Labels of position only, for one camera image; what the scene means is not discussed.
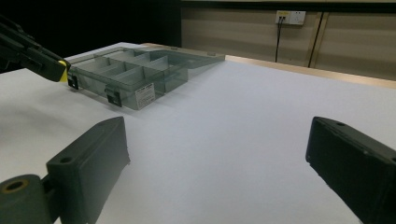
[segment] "power outlet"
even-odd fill
[[[304,11],[291,11],[289,24],[291,25],[303,25],[305,20],[305,12]]]
[[[282,21],[283,24],[289,24],[290,11],[277,11],[275,23],[279,23],[281,21],[281,18],[283,18],[283,21]]]

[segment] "white tabletop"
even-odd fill
[[[91,126],[124,116],[132,163],[97,223],[358,224],[304,159],[311,120],[336,119],[396,148],[395,96],[226,61],[134,111],[22,69],[0,75],[0,181],[43,177]]]

